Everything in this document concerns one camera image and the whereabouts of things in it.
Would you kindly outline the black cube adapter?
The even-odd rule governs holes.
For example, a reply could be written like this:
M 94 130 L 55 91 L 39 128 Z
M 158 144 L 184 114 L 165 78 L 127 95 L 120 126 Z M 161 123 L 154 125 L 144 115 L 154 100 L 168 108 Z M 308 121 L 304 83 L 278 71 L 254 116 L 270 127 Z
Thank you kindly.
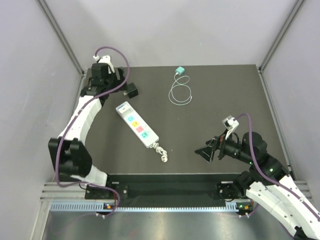
M 133 82 L 131 82 L 127 85 L 127 89 L 123 92 L 123 95 L 127 96 L 129 99 L 132 99 L 139 95 L 139 91 L 136 85 Z

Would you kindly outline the white power strip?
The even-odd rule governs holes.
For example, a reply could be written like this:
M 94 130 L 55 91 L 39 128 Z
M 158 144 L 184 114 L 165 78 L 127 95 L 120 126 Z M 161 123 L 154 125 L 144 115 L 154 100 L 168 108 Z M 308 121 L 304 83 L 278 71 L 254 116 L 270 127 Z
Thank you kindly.
M 159 136 L 127 101 L 115 110 L 146 148 L 159 141 Z

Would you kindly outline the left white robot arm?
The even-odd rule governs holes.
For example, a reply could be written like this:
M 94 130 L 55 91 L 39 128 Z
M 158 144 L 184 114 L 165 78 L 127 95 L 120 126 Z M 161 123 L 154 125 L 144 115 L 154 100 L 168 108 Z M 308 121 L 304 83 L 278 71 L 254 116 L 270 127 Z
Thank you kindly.
M 91 77 L 80 91 L 77 107 L 65 129 L 48 142 L 48 150 L 58 183 L 77 180 L 96 186 L 102 198 L 109 198 L 114 191 L 108 183 L 108 174 L 93 165 L 93 160 L 85 147 L 91 125 L 104 106 L 109 95 L 126 91 L 125 71 L 114 69 L 107 63 L 94 63 Z

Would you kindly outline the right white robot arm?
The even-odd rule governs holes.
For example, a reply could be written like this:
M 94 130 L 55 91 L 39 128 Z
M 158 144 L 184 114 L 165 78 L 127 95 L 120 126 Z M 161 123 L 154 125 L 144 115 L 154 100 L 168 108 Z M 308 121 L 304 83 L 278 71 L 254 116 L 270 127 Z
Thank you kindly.
M 267 143 L 257 132 L 246 132 L 242 139 L 223 133 L 206 141 L 194 152 L 212 162 L 231 157 L 250 166 L 233 180 L 234 194 L 249 198 L 271 214 L 295 240 L 320 238 L 320 212 L 296 185 L 287 168 L 267 152 Z

